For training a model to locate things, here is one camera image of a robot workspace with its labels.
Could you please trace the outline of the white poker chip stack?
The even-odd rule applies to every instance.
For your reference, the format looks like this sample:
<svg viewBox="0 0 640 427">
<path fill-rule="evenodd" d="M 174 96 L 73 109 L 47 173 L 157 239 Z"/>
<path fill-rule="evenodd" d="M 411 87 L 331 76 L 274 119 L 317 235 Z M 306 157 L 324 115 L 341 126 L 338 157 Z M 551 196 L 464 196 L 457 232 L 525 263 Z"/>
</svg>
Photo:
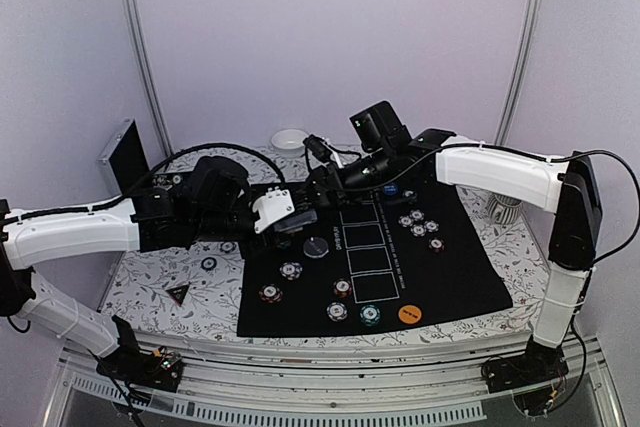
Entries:
<svg viewBox="0 0 640 427">
<path fill-rule="evenodd" d="M 232 242 L 232 241 L 222 242 L 219 245 L 219 249 L 224 254 L 230 254 L 230 253 L 233 253 L 233 252 L 235 252 L 237 250 L 237 244 L 235 242 Z"/>
</svg>

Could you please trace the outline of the green poker chip stack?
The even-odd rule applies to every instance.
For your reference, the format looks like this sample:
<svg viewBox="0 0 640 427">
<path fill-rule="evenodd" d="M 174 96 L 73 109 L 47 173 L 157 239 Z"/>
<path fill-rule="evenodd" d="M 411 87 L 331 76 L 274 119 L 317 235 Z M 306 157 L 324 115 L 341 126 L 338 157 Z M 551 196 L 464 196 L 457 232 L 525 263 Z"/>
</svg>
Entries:
<svg viewBox="0 0 640 427">
<path fill-rule="evenodd" d="M 204 270 L 206 272 L 209 272 L 209 271 L 214 270 L 217 267 L 217 264 L 218 264 L 218 262 L 217 262 L 216 258 L 214 258 L 214 257 L 206 257 L 201 261 L 200 266 L 201 266 L 202 270 Z"/>
</svg>

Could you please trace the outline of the white chip cluster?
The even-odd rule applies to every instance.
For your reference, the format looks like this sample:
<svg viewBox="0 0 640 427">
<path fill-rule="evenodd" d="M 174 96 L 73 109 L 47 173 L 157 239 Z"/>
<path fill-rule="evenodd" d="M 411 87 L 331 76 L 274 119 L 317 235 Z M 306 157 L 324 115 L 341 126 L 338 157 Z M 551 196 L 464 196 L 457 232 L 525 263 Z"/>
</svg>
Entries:
<svg viewBox="0 0 640 427">
<path fill-rule="evenodd" d="M 413 225 L 410 231 L 415 237 L 423 237 L 426 234 L 426 229 L 423 225 Z"/>
<path fill-rule="evenodd" d="M 425 223 L 425 228 L 428 232 L 437 232 L 439 230 L 439 225 L 435 221 L 428 221 Z"/>
<path fill-rule="evenodd" d="M 414 222 L 422 222 L 425 218 L 424 213 L 420 210 L 412 210 L 409 216 Z"/>
</svg>

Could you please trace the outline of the red chip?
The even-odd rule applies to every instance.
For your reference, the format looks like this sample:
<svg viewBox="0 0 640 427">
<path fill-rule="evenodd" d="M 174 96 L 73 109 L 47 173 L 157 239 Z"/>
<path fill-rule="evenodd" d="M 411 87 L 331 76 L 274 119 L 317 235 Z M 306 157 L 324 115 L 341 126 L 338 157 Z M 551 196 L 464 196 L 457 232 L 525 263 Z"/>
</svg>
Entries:
<svg viewBox="0 0 640 427">
<path fill-rule="evenodd" d="M 274 304 L 279 303 L 282 300 L 283 292 L 279 287 L 269 284 L 260 289 L 259 296 L 262 301 Z"/>
<path fill-rule="evenodd" d="M 442 252 L 445 249 L 445 244 L 442 239 L 439 238 L 431 238 L 428 241 L 428 247 L 431 251 L 435 253 Z"/>
<path fill-rule="evenodd" d="M 351 283 L 344 279 L 339 279 L 333 284 L 333 292 L 338 298 L 346 298 L 352 292 Z"/>
</svg>

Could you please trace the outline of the clear dealer button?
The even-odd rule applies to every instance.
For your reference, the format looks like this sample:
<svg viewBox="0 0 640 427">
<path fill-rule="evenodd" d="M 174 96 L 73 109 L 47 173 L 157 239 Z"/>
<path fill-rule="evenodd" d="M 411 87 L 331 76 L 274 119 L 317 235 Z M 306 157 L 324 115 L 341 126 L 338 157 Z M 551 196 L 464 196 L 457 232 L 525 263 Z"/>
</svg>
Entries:
<svg viewBox="0 0 640 427">
<path fill-rule="evenodd" d="M 325 257 L 330 251 L 328 242 L 321 237 L 310 237 L 303 244 L 303 253 L 314 260 Z"/>
</svg>

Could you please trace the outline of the orange big blind button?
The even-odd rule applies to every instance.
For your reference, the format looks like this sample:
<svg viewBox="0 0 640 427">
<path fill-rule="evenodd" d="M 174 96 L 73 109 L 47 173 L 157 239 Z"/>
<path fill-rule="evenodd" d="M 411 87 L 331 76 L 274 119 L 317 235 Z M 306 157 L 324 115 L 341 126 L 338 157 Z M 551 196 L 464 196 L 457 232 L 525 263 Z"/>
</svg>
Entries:
<svg viewBox="0 0 640 427">
<path fill-rule="evenodd" d="M 398 310 L 398 319 L 406 325 L 415 325 L 422 319 L 422 311 L 415 305 L 403 305 Z"/>
</svg>

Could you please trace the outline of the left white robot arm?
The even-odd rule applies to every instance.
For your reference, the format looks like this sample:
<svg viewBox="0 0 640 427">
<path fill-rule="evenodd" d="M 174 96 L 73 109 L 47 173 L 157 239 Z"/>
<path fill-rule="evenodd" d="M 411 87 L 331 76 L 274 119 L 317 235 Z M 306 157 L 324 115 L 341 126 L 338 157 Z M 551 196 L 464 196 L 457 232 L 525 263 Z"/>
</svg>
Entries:
<svg viewBox="0 0 640 427">
<path fill-rule="evenodd" d="M 36 322 L 108 359 L 128 381 L 148 373 L 129 323 L 61 292 L 37 264 L 105 252 L 190 248 L 197 241 L 243 241 L 273 234 L 309 210 L 302 188 L 251 185 L 246 169 L 221 156 L 199 159 L 171 187 L 148 182 L 101 204 L 26 211 L 1 203 L 1 314 Z"/>
</svg>

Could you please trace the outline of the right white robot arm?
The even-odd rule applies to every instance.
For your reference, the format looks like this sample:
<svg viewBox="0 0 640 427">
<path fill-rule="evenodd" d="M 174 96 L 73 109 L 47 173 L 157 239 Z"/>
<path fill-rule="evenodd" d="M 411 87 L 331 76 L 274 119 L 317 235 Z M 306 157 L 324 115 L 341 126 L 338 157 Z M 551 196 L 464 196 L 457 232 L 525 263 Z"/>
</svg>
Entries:
<svg viewBox="0 0 640 427">
<path fill-rule="evenodd" d="M 524 382 L 539 382 L 555 367 L 552 349 L 561 346 L 580 309 L 595 264 L 602 212 L 587 156 L 520 152 L 435 128 L 411 135 L 387 101 L 353 115 L 350 123 L 364 154 L 349 164 L 340 162 L 339 152 L 325 139 L 308 135 L 303 141 L 305 157 L 319 163 L 309 171 L 308 185 L 321 205 L 343 205 L 415 174 L 553 215 L 550 273 L 530 340 L 535 347 L 518 359 L 516 368 Z"/>
</svg>

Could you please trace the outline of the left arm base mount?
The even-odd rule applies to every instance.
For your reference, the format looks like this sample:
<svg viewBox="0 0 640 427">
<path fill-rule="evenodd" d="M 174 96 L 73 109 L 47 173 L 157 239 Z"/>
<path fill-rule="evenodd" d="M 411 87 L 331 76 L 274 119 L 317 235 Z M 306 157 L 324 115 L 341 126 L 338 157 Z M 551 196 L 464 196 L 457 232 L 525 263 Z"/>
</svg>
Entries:
<svg viewBox="0 0 640 427">
<path fill-rule="evenodd" d="M 158 354 L 119 347 L 106 357 L 98 357 L 100 375 L 128 385 L 176 393 L 184 362 L 176 352 L 161 349 Z"/>
</svg>

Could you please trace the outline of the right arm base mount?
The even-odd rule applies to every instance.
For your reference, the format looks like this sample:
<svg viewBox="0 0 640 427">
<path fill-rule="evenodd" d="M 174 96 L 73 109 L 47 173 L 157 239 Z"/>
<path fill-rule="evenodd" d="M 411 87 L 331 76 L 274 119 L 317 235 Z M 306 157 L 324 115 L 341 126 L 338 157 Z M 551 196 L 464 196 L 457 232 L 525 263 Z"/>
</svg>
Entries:
<svg viewBox="0 0 640 427">
<path fill-rule="evenodd" d="M 568 373 L 568 363 L 561 346 L 546 347 L 532 338 L 523 353 L 494 356 L 481 366 L 481 377 L 490 393 L 560 379 Z"/>
</svg>

